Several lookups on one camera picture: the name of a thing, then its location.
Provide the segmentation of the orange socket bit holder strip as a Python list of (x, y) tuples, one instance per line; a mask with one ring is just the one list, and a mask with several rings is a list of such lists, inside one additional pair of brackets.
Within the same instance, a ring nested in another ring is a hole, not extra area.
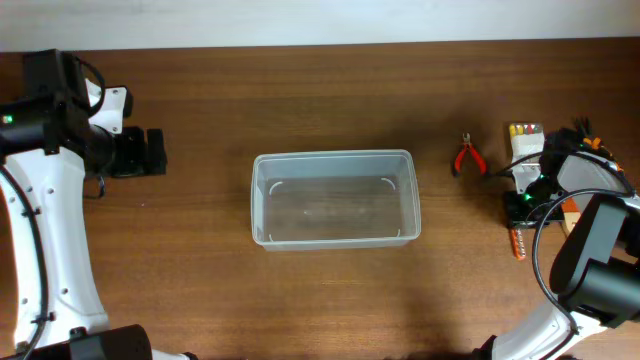
[(509, 230), (509, 234), (514, 257), (518, 261), (524, 260), (526, 258), (526, 245), (522, 230), (512, 228)]

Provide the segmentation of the clear plastic storage container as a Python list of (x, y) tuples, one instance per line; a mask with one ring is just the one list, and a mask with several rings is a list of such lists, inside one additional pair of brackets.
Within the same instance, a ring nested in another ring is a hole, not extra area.
[(406, 150), (263, 154), (254, 161), (251, 231), (267, 251), (399, 247), (421, 230)]

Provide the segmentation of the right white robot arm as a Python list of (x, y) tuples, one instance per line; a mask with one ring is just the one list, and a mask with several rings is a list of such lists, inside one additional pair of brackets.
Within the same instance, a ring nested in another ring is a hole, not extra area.
[[(510, 129), (512, 162), (500, 170), (516, 184), (516, 229), (534, 229), (531, 260), (546, 300), (517, 328), (491, 336), (475, 359), (559, 359), (580, 341), (639, 319), (639, 263), (614, 257), (620, 246), (639, 256), (639, 194), (615, 157), (585, 129), (544, 135), (517, 124)], [(579, 218), (543, 276), (543, 228), (562, 206)]]

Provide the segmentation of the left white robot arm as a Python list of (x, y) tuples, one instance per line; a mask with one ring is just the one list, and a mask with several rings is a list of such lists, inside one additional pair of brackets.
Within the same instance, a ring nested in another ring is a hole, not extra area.
[(162, 175), (159, 129), (127, 127), (133, 97), (76, 55), (23, 58), (25, 95), (1, 108), (1, 191), (18, 288), (18, 359), (149, 359), (140, 325), (114, 328), (92, 274), (83, 212), (90, 179)]

